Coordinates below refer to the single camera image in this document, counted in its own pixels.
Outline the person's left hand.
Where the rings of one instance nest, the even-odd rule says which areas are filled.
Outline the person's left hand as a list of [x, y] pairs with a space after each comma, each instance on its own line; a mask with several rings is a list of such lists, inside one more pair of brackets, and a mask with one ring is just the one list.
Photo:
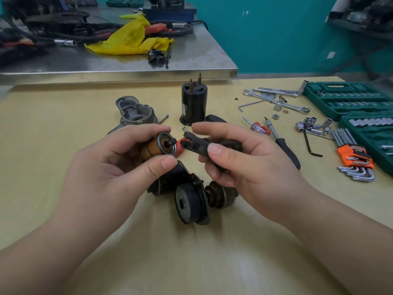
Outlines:
[[143, 163], [137, 155], [141, 143], [170, 131], [167, 125], [128, 125], [78, 150], [69, 165], [59, 203], [98, 200], [137, 204], [141, 195], [123, 192], [123, 175]]

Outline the black tool bag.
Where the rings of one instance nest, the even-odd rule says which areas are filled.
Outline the black tool bag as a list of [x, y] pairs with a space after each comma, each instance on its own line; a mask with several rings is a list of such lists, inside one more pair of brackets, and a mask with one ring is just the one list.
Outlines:
[[376, 39], [393, 40], [393, 0], [336, 0], [326, 22]]

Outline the black hex key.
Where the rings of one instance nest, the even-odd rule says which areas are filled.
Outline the black hex key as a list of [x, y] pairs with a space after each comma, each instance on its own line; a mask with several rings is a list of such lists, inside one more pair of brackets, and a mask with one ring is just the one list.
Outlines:
[[304, 139], [305, 139], [305, 143], [306, 143], [306, 147], [307, 147], [308, 153], [309, 153], [310, 155], [314, 156], [314, 157], [322, 158], [323, 155], [314, 153], [314, 152], [311, 150], [311, 146], [310, 146], [310, 143], [309, 143], [309, 140], [308, 140], [308, 137], [307, 137], [307, 132], [306, 132], [305, 130], [303, 131], [303, 136], [304, 136]]

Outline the row of chrome sockets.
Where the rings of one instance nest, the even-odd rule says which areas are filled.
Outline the row of chrome sockets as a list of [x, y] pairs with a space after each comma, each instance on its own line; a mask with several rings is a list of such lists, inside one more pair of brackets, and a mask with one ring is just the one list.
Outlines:
[[349, 123], [356, 128], [393, 126], [392, 118], [350, 119]]
[[365, 107], [365, 106], [391, 106], [393, 99], [380, 93], [353, 92], [335, 93], [321, 92], [317, 96], [329, 107]]

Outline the dark pinion gear assembly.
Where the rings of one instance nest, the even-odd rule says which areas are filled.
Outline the dark pinion gear assembly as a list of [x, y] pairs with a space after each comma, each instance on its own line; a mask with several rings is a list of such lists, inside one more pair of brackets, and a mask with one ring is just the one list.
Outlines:
[[209, 207], [225, 209], [233, 206], [235, 198], [239, 196], [238, 191], [232, 187], [225, 187], [215, 181], [204, 188]]

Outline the person's right forearm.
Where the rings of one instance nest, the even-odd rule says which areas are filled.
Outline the person's right forearm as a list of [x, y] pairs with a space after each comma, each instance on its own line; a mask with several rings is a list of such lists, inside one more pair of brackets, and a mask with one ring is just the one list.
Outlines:
[[309, 185], [280, 189], [281, 223], [352, 294], [393, 295], [393, 229]]

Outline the black brush holder part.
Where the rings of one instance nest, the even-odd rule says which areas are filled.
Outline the black brush holder part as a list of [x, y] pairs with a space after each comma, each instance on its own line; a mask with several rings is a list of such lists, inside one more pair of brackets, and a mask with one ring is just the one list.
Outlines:
[[213, 152], [212, 152], [213, 149], [210, 146], [211, 144], [218, 144], [221, 145], [221, 147], [225, 147], [243, 153], [243, 145], [240, 141], [223, 138], [223, 137], [200, 138], [196, 136], [194, 133], [186, 132], [184, 133], [184, 139], [181, 140], [180, 142], [181, 148], [197, 153], [202, 157], [209, 158], [211, 163], [220, 172], [225, 173], [227, 169], [222, 167], [222, 165], [217, 164], [213, 159]]

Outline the silver hex key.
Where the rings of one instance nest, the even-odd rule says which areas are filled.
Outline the silver hex key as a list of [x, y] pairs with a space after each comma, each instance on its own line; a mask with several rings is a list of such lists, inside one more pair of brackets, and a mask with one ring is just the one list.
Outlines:
[[264, 102], [264, 101], [266, 101], [266, 100], [265, 100], [265, 99], [262, 99], [262, 100], [258, 100], [258, 101], [255, 101], [255, 102], [251, 102], [251, 103], [247, 103], [247, 104], [242, 104], [242, 105], [238, 106], [238, 109], [239, 109], [241, 112], [243, 112], [243, 108], [244, 108], [244, 107], [248, 107], [248, 106], [251, 106], [251, 105], [254, 105], [254, 104], [262, 103], [262, 102]]

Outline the black cylindrical motor casing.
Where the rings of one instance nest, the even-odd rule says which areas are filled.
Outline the black cylindrical motor casing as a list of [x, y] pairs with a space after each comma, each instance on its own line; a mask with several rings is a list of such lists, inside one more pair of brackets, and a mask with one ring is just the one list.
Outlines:
[[206, 119], [208, 88], [202, 83], [202, 74], [198, 81], [192, 79], [182, 85], [182, 114], [179, 118], [181, 124], [191, 126], [193, 123], [203, 122]]

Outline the grey metal starter housing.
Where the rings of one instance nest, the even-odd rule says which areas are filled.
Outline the grey metal starter housing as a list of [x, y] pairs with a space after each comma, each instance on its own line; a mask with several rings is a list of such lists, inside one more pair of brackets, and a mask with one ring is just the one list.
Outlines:
[[141, 104], [136, 97], [124, 96], [115, 102], [120, 111], [120, 123], [108, 134], [127, 125], [158, 124], [154, 109], [147, 104]]

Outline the blue bench machine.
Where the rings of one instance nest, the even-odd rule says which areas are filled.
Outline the blue bench machine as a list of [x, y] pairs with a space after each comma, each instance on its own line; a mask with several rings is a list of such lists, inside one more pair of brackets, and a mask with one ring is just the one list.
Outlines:
[[145, 0], [142, 11], [150, 22], [175, 20], [191, 23], [197, 14], [197, 9], [185, 0]]

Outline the small red-handled screwdriver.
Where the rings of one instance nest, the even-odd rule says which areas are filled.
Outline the small red-handled screwdriver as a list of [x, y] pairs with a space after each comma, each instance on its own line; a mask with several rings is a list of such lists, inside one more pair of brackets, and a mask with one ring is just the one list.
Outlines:
[[252, 123], [249, 119], [247, 119], [246, 117], [242, 116], [243, 120], [245, 120], [247, 123], [250, 124], [250, 129], [257, 132], [257, 133], [261, 133], [261, 134], [265, 134], [270, 136], [271, 135], [271, 131], [265, 127], [262, 126], [260, 123], [258, 122], [254, 122]]

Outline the black end cap with disc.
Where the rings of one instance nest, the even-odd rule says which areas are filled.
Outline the black end cap with disc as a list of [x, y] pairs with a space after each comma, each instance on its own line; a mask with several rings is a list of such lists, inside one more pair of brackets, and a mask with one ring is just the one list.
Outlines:
[[182, 223], [205, 226], [210, 224], [210, 215], [203, 183], [178, 160], [177, 165], [154, 181], [147, 192], [156, 197], [174, 194], [176, 210]]

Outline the copper motor armature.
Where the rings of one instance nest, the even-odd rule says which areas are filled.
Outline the copper motor armature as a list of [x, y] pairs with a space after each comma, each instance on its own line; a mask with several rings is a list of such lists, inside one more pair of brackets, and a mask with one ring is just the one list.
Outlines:
[[161, 132], [156, 137], [140, 144], [138, 148], [139, 158], [142, 162], [158, 155], [172, 155], [177, 151], [177, 140], [169, 133]]

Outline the stainless steel workbench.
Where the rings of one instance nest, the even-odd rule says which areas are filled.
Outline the stainless steel workbench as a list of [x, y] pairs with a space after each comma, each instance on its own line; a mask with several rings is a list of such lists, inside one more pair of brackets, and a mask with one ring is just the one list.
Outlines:
[[169, 67], [152, 67], [147, 56], [110, 56], [84, 46], [55, 46], [42, 56], [0, 68], [0, 86], [60, 83], [121, 83], [220, 80], [235, 78], [238, 68], [201, 24], [191, 35], [177, 37]]

